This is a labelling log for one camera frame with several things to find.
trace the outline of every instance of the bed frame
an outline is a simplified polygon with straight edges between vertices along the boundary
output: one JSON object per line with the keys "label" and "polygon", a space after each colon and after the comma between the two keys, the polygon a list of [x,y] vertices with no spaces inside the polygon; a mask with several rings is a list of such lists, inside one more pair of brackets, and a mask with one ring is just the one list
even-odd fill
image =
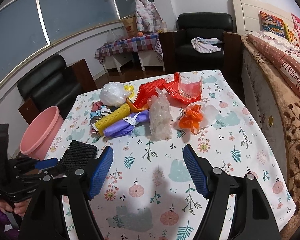
{"label": "bed frame", "polygon": [[248,35],[250,32],[262,30],[260,12],[277,16],[284,23],[293,26],[291,13],[288,13],[272,4],[260,0],[232,0],[237,24],[237,33]]}

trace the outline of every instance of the metal screw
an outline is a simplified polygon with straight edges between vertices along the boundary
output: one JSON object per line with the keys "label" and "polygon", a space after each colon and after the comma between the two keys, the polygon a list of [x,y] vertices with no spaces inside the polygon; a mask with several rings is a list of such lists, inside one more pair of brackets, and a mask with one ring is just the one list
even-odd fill
{"label": "metal screw", "polygon": [[254,180],[254,175],[251,174],[251,173],[248,173],[247,178],[250,179],[250,180]]}
{"label": "metal screw", "polygon": [[221,174],[222,170],[220,168],[213,168],[213,173],[215,173],[215,174]]}
{"label": "metal screw", "polygon": [[80,176],[80,175],[84,174],[84,170],[83,169],[77,169],[75,171],[75,174]]}
{"label": "metal screw", "polygon": [[46,175],[43,177],[43,181],[47,182],[51,179],[51,177],[49,175]]}

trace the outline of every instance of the blue gripper pad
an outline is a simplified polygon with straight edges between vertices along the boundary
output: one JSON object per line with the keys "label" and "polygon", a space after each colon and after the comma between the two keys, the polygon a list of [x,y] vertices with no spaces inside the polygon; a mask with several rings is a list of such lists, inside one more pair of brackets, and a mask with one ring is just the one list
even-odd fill
{"label": "blue gripper pad", "polygon": [[87,192],[89,200],[92,200],[95,195],[100,193],[113,161],[113,149],[110,146],[106,146],[98,160],[99,163],[90,178],[90,188]]}
{"label": "blue gripper pad", "polygon": [[204,197],[208,197],[209,190],[207,186],[207,177],[203,173],[196,158],[197,154],[194,152],[192,147],[190,145],[186,145],[183,149],[183,160],[186,163],[197,192]]}
{"label": "blue gripper pad", "polygon": [[46,168],[54,167],[57,165],[58,159],[57,158],[51,158],[44,161],[38,161],[34,167],[38,170],[43,170]]}

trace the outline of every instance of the pink plastic bin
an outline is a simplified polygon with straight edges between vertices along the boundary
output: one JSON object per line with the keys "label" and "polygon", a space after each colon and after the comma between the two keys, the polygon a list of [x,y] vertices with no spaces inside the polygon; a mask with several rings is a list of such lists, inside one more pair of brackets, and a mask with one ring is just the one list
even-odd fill
{"label": "pink plastic bin", "polygon": [[44,160],[53,139],[63,124],[59,112],[58,107],[51,106],[32,121],[21,139],[20,152],[22,154]]}

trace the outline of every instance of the table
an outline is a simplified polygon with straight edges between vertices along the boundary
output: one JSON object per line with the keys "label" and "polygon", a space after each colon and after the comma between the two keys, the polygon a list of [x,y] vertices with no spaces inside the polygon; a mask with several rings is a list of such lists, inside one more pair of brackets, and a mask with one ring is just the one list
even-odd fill
{"label": "table", "polygon": [[[182,149],[188,143],[213,167],[220,167],[228,174],[243,177],[247,172],[253,173],[269,200],[280,230],[292,217],[295,203],[258,124],[219,70],[181,73],[186,80],[200,75],[204,82],[202,101],[219,110],[216,122],[201,129],[198,135],[179,129],[176,122],[184,106],[171,99],[173,137],[168,141],[153,141],[147,125],[135,128],[132,136],[92,137],[89,113],[92,102],[99,100],[100,90],[77,97],[46,158],[60,159],[71,139],[94,144],[99,148],[99,154],[107,145],[113,148],[114,161],[109,175],[101,193],[90,202],[106,240],[185,240],[194,237],[208,201],[197,193],[183,162]],[[172,80],[172,75],[161,77]],[[140,84],[157,78],[129,84],[137,90]],[[220,239],[228,237],[234,199],[235,196],[229,197]],[[63,204],[70,239],[77,239],[66,196],[63,196]]]}
{"label": "table", "polygon": [[120,72],[120,66],[122,65],[120,64],[122,61],[120,55],[122,53],[127,55],[128,52],[138,53],[143,71],[145,71],[145,66],[162,66],[165,72],[158,33],[151,33],[104,45],[96,50],[95,57],[103,65],[106,72],[105,57],[113,57],[110,61],[113,61],[114,64],[108,64],[111,65],[109,68],[116,67],[118,72]]}

